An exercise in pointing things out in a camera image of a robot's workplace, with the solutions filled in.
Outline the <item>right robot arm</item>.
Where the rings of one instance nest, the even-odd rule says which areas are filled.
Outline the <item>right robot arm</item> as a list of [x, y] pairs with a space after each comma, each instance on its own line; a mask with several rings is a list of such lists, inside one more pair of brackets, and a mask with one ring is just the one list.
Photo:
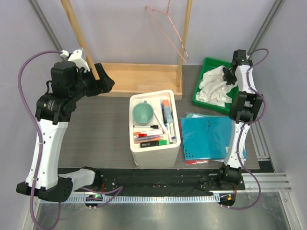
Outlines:
[[175, 163], [179, 145], [185, 160], [222, 159], [213, 179], [221, 189], [244, 187], [244, 143], [250, 125], [263, 115], [263, 96], [254, 87], [253, 63], [244, 50], [237, 50], [229, 67], [212, 65], [205, 59], [199, 94], [209, 85], [209, 78], [220, 72], [223, 80], [234, 80], [238, 93], [226, 116], [178, 118], [175, 95], [171, 90], [146, 92], [131, 96], [128, 122], [122, 126], [130, 139], [130, 150], [140, 169], [165, 168]]

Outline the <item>white t shirt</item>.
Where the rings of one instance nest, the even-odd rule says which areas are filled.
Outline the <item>white t shirt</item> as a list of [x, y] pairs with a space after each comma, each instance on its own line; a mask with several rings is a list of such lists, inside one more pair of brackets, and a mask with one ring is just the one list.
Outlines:
[[237, 79], [230, 73], [230, 69], [225, 66], [216, 67], [203, 73], [199, 92], [195, 99], [198, 102], [210, 105], [226, 107], [226, 104], [232, 103], [232, 98], [227, 94], [237, 86]]

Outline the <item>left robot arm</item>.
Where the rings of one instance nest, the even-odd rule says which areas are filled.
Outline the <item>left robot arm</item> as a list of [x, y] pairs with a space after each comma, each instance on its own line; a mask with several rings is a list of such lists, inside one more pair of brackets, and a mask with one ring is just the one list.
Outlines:
[[40, 133], [32, 165], [26, 180], [17, 184], [16, 191], [49, 202], [65, 202], [77, 189], [87, 186], [97, 191], [102, 185], [99, 169], [92, 167], [58, 174], [63, 137], [76, 103], [85, 96], [98, 95], [101, 89], [84, 60], [58, 62], [50, 72], [48, 86], [52, 92], [46, 92], [36, 103], [34, 121]]

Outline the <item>pink wire hanger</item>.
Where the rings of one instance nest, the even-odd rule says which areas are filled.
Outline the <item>pink wire hanger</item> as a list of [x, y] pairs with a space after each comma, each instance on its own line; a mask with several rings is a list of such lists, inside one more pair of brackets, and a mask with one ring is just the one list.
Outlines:
[[183, 25], [183, 32], [178, 29], [171, 14], [173, 1], [167, 0], [165, 8], [157, 8], [153, 5], [145, 5], [144, 10], [159, 32], [165, 37], [174, 51], [178, 54], [179, 60], [189, 63], [189, 52], [186, 48], [187, 33], [189, 25]]

